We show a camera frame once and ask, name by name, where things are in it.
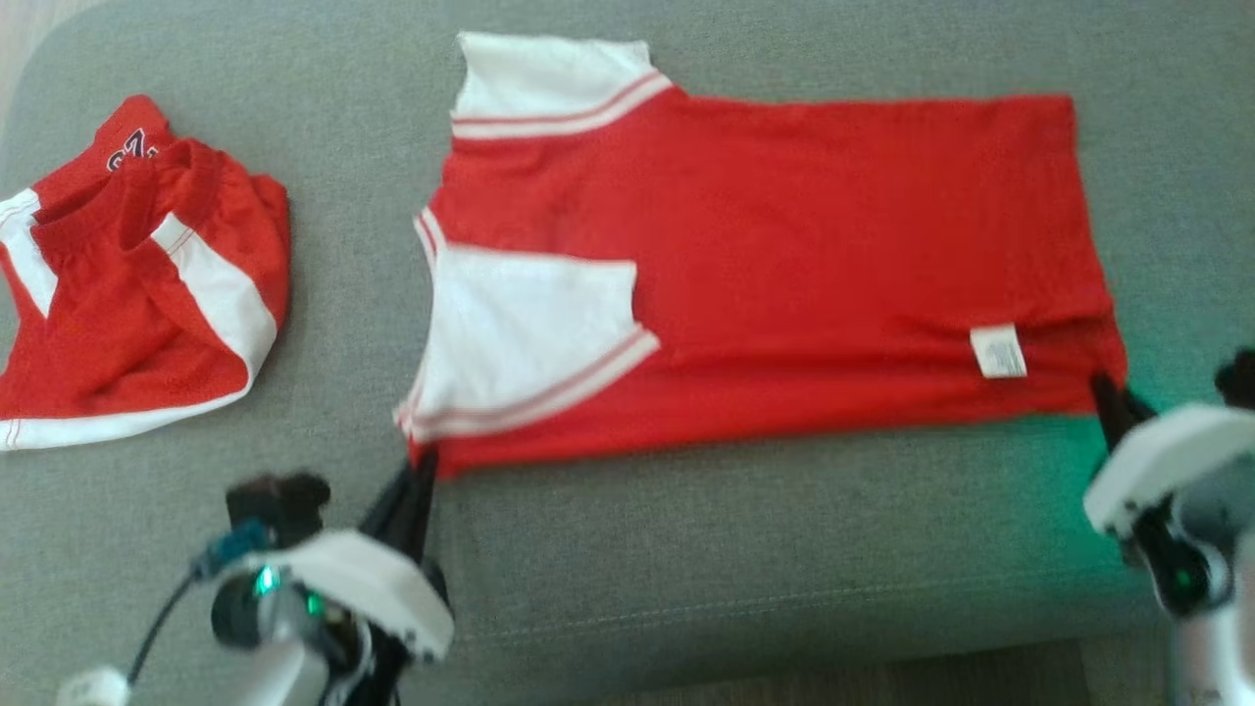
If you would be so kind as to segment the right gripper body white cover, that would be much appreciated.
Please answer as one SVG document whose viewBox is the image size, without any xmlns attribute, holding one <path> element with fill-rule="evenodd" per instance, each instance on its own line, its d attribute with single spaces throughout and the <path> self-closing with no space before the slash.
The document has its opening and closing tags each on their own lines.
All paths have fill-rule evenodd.
<svg viewBox="0 0 1255 706">
<path fill-rule="evenodd" d="M 1252 533 L 1252 413 L 1183 405 L 1127 431 L 1086 489 L 1093 530 L 1140 558 L 1173 618 L 1232 599 Z"/>
</svg>

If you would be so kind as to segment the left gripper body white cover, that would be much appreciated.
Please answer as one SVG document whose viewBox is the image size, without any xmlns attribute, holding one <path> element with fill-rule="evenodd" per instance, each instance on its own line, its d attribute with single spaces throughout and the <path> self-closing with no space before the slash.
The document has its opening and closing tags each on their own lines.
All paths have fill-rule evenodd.
<svg viewBox="0 0 1255 706">
<path fill-rule="evenodd" d="M 405 670 L 453 642 L 451 608 L 420 567 L 361 532 L 255 551 L 233 571 L 259 635 L 237 705 L 392 705 Z"/>
</svg>

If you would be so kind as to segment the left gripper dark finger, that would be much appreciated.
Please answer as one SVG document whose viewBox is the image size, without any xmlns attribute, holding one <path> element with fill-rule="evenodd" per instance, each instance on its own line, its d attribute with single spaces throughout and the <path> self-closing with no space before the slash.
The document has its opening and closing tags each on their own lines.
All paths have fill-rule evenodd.
<svg viewBox="0 0 1255 706">
<path fill-rule="evenodd" d="M 414 556 L 414 473 L 402 466 L 365 515 L 365 535 L 402 556 Z"/>
<path fill-rule="evenodd" d="M 410 487 L 407 522 L 407 551 L 417 563 L 425 558 L 427 525 L 430 519 L 430 507 L 435 489 L 435 472 L 439 466 L 438 448 L 422 448 L 415 460 L 410 461 Z"/>
</svg>

